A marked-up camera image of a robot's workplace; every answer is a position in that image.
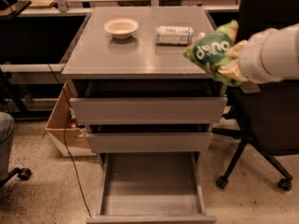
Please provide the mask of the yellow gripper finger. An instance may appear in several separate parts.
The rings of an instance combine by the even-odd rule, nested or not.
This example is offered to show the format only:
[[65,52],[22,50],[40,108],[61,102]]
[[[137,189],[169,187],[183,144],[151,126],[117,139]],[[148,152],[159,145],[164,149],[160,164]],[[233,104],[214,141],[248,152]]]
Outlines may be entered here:
[[225,54],[232,59],[236,59],[239,57],[240,52],[247,44],[247,40],[241,40],[240,42],[234,44],[232,47],[226,50]]
[[239,65],[235,60],[228,62],[226,65],[222,65],[218,69],[218,72],[236,81],[248,81],[248,79],[242,74]]

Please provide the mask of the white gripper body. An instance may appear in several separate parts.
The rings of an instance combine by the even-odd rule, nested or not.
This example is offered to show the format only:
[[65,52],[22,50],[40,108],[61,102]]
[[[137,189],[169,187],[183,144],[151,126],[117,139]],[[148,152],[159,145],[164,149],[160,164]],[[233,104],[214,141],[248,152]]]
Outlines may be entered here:
[[281,77],[271,75],[263,66],[262,51],[267,39],[278,32],[277,29],[266,29],[252,35],[239,53],[238,64],[242,74],[255,84],[280,82]]

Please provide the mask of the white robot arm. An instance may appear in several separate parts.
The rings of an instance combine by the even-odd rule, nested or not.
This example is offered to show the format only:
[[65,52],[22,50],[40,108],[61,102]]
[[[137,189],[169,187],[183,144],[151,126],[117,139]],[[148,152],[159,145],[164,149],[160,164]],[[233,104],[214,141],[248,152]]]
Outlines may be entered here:
[[266,29],[226,52],[232,58],[218,71],[241,82],[264,84],[299,78],[299,23]]

